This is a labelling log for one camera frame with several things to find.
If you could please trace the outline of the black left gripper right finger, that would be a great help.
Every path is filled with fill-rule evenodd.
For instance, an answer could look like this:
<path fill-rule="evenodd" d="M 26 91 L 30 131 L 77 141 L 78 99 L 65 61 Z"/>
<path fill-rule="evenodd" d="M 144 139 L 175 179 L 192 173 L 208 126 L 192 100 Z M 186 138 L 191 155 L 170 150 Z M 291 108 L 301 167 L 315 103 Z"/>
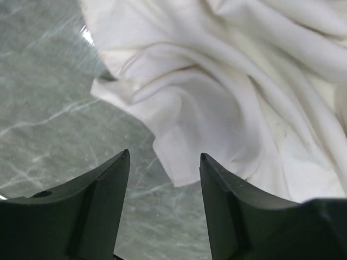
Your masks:
<path fill-rule="evenodd" d="M 206 153 L 200 176 L 213 259 L 346 259 L 345 199 L 282 199 Z"/>

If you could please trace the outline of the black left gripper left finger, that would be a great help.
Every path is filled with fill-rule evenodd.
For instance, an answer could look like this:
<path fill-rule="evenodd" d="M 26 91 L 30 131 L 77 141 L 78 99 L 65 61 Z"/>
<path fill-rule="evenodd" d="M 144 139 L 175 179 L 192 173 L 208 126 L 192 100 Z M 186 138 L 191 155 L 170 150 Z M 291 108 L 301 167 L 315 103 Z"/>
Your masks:
<path fill-rule="evenodd" d="M 129 172 L 124 150 L 66 183 L 1 201 L 1 259 L 116 259 Z"/>

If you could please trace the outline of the white t shirt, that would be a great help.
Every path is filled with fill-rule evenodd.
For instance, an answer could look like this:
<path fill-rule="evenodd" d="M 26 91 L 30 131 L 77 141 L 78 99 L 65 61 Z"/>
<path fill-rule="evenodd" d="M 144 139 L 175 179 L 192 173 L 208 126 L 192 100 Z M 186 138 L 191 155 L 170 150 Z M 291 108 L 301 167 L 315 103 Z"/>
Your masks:
<path fill-rule="evenodd" d="M 295 202 L 346 196 L 346 1 L 80 1 L 108 76 L 175 186 L 201 153 Z"/>

